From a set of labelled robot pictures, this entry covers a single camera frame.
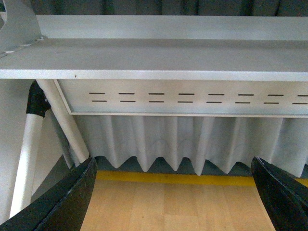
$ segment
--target yellow stripe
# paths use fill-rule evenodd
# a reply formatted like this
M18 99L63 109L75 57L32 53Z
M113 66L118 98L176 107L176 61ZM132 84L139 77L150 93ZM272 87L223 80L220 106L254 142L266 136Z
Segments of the yellow stripe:
M252 177L197 176L197 175L141 173L141 172L98 171L96 179L132 181L132 182L168 183L168 184L255 186L255 182ZM296 180L304 184L305 186L308 186L308 179L296 179Z

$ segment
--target white curtain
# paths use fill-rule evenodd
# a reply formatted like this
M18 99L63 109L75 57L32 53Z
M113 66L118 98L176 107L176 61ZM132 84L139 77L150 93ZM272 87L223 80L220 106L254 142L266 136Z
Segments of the white curtain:
M308 157L308 120L176 116L76 116L92 156L114 167L136 156L143 171L158 157L177 170L191 160L197 175L205 160L228 173L254 156L300 177Z

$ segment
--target metal pole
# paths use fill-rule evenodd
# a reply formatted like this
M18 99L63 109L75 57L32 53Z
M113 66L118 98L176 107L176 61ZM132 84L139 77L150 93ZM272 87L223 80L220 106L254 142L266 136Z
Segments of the metal pole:
M50 109L43 90L34 81L29 90L27 117L10 217L31 203L36 159L45 112Z
M56 116L70 146L80 163L89 157L89 151L80 134L74 117L70 115L60 96L60 93L52 79L37 79L39 86L43 89L48 102L52 106L52 111Z

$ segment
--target wall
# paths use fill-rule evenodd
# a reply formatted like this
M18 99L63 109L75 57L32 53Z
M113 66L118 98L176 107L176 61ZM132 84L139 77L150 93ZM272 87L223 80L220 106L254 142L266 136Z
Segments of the wall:
M67 167L64 157L61 156L58 162L49 172L45 180L41 183L38 189L33 193L31 202L35 201L40 196L42 196L53 185L55 185L60 180L62 180L69 172L70 172L70 169Z
M0 224L9 218L32 80L0 79ZM51 111L44 119L34 191L63 153L67 142Z

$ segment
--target floor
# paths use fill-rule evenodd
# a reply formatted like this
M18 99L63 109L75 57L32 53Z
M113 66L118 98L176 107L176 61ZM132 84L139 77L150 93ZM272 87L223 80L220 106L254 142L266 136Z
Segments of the floor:
M274 231L254 186L96 180L82 231Z

